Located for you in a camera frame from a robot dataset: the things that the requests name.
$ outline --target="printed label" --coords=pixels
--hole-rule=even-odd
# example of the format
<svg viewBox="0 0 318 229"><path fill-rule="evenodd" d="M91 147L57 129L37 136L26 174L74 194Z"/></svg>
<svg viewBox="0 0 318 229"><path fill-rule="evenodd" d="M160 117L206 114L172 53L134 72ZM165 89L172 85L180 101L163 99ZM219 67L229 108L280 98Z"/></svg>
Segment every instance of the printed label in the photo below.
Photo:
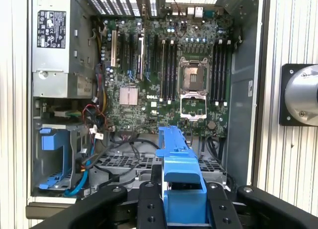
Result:
<svg viewBox="0 0 318 229"><path fill-rule="evenodd" d="M38 48L64 49L66 38L66 11L40 10L38 12Z"/></svg>
<svg viewBox="0 0 318 229"><path fill-rule="evenodd" d="M99 139L99 140L103 140L104 139L104 135L102 133L96 133L95 134L95 139Z"/></svg>
<svg viewBox="0 0 318 229"><path fill-rule="evenodd" d="M78 96L91 96L92 91L91 80L78 76Z"/></svg>
<svg viewBox="0 0 318 229"><path fill-rule="evenodd" d="M253 96L253 80L248 82L248 97Z"/></svg>

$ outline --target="ribbed metal surface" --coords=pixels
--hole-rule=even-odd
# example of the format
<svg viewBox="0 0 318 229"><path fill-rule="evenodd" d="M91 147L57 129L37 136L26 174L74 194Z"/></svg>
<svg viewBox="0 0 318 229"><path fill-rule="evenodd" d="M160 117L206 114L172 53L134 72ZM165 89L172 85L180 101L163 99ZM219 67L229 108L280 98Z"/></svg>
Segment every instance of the ribbed metal surface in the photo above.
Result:
<svg viewBox="0 0 318 229"><path fill-rule="evenodd" d="M27 0L0 12L0 228L26 229Z"/></svg>
<svg viewBox="0 0 318 229"><path fill-rule="evenodd" d="M121 87L119 95L120 105L134 105L138 103L138 89L135 87Z"/></svg>
<svg viewBox="0 0 318 229"><path fill-rule="evenodd" d="M318 0L271 0L258 187L318 216L316 127L278 125L282 65L318 63Z"/></svg>

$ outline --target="black mount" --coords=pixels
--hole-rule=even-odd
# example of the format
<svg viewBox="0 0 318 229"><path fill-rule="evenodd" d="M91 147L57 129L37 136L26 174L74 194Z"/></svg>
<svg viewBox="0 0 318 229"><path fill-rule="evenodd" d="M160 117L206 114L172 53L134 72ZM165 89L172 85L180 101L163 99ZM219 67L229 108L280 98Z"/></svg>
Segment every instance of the black mount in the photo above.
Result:
<svg viewBox="0 0 318 229"><path fill-rule="evenodd" d="M297 121L287 110L285 104L285 89L292 78L299 70L312 66L314 64L285 64L282 66L281 84L280 84L280 109L279 124L282 126L309 126Z"/></svg>

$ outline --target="ram slot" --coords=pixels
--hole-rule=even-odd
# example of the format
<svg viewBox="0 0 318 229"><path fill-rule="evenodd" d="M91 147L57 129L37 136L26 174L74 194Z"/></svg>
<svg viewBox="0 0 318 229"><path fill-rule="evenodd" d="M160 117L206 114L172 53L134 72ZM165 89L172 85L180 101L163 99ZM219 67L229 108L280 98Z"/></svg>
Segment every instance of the ram slot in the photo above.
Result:
<svg viewBox="0 0 318 229"><path fill-rule="evenodd" d="M147 77L149 77L150 72L150 34L147 35Z"/></svg>
<svg viewBox="0 0 318 229"><path fill-rule="evenodd" d="M134 35L129 35L129 70L133 70L133 63L134 63Z"/></svg>
<svg viewBox="0 0 318 229"><path fill-rule="evenodd" d="M168 51L167 51L167 67L166 67L166 95L165 95L165 100L168 100L168 104L171 103L171 98L170 98L170 92L171 92L171 87L170 83L172 82L171 80L171 60L173 59L173 40L169 41L168 43Z"/></svg>
<svg viewBox="0 0 318 229"><path fill-rule="evenodd" d="M225 101L226 91L226 79L227 79L227 45L224 44L222 47L222 88L221 88L221 101Z"/></svg>
<svg viewBox="0 0 318 229"><path fill-rule="evenodd" d="M144 37L138 36L137 79L144 80Z"/></svg>
<svg viewBox="0 0 318 229"><path fill-rule="evenodd" d="M223 66L223 64L222 64L222 44L218 44L218 46L217 46L217 48L218 48L218 68L217 68L217 71L218 71L218 79L217 79L217 85L218 85L218 87L217 87L217 102L219 102L220 100L221 100L221 88L222 88L222 86L221 86L221 79L222 79L222 76L221 76L221 74L222 74L222 66Z"/></svg>
<svg viewBox="0 0 318 229"><path fill-rule="evenodd" d="M217 69L218 69L218 52L217 52L217 44L214 44L213 45L213 58L212 58L211 104L212 104L212 102L216 101Z"/></svg>
<svg viewBox="0 0 318 229"><path fill-rule="evenodd" d="M158 61L158 35L154 37L154 53L153 53L152 71L157 71L157 61Z"/></svg>
<svg viewBox="0 0 318 229"><path fill-rule="evenodd" d="M166 40L164 44L164 60L163 60L163 100L167 101L167 75L168 75L168 67L170 68L169 64L169 54L170 54L170 40Z"/></svg>
<svg viewBox="0 0 318 229"><path fill-rule="evenodd" d="M127 58L125 58L126 52L126 38L125 34L120 35L120 71L124 72L124 69L127 69Z"/></svg>
<svg viewBox="0 0 318 229"><path fill-rule="evenodd" d="M117 66L117 31L113 30L111 32L111 58L110 58L110 65L112 67Z"/></svg>
<svg viewBox="0 0 318 229"><path fill-rule="evenodd" d="M164 64L164 57L165 57L165 40L162 41L161 44L161 80L160 80L160 101L163 100L163 91L164 91L164 71L165 71L165 64Z"/></svg>
<svg viewBox="0 0 318 229"><path fill-rule="evenodd" d="M177 50L178 45L175 43L172 50L172 58L171 58L171 83L170 83L170 98L172 101L175 101L175 87L176 87L176 73L177 73Z"/></svg>

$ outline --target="power supply label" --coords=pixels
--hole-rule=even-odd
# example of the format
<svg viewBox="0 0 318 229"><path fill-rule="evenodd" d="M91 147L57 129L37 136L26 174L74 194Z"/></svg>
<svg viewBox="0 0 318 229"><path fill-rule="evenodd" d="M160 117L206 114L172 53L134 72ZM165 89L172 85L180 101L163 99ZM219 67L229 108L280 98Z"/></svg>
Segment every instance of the power supply label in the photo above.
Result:
<svg viewBox="0 0 318 229"><path fill-rule="evenodd" d="M66 11L40 10L38 12L37 47L64 49L66 38Z"/></svg>

